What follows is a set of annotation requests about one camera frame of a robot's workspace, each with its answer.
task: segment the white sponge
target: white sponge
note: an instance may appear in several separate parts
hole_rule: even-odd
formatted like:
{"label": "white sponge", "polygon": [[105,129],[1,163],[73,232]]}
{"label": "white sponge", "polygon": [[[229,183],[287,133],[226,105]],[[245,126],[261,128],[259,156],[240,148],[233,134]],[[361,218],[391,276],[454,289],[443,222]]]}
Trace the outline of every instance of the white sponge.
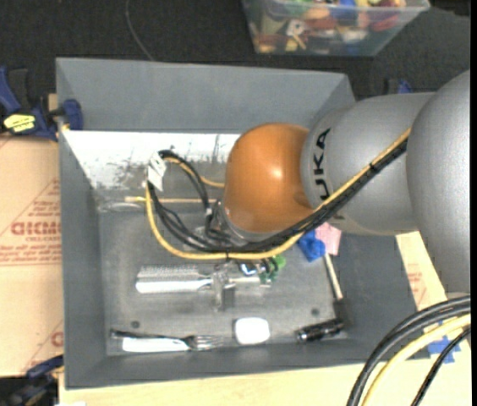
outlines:
{"label": "white sponge", "polygon": [[271,337],[269,322],[261,317],[242,317],[234,323],[238,344],[260,344]]}

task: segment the plastic bin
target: plastic bin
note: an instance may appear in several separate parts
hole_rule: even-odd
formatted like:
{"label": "plastic bin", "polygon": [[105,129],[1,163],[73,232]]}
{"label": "plastic bin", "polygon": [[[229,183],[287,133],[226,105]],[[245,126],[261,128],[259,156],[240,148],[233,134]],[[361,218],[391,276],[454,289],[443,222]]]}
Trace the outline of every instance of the plastic bin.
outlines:
{"label": "plastic bin", "polygon": [[296,0],[241,0],[256,52],[375,56],[428,0],[397,6],[348,6]]}

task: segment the cardboard box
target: cardboard box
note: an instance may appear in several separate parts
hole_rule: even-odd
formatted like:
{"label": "cardboard box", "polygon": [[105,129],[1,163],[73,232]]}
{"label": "cardboard box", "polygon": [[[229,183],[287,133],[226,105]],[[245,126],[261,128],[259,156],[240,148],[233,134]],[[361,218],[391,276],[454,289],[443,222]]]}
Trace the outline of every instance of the cardboard box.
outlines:
{"label": "cardboard box", "polygon": [[0,377],[63,352],[58,144],[0,135]]}

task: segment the fork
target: fork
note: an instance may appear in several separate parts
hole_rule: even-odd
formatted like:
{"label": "fork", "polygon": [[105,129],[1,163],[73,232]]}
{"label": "fork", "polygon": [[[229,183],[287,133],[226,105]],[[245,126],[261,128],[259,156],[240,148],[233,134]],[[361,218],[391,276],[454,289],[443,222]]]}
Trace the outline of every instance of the fork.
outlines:
{"label": "fork", "polygon": [[202,351],[218,348],[223,339],[213,335],[188,335],[187,337],[169,337],[157,334],[139,334],[112,329],[111,338],[122,340],[125,352],[157,353]]}

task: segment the pink object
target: pink object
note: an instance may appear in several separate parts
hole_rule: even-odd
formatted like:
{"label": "pink object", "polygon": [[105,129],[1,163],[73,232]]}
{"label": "pink object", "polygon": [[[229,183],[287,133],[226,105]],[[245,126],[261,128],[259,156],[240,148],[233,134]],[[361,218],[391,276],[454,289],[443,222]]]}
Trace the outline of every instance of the pink object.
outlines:
{"label": "pink object", "polygon": [[328,222],[321,224],[315,230],[315,238],[319,239],[325,245],[326,252],[330,255],[338,255],[341,237],[342,231],[333,227]]}

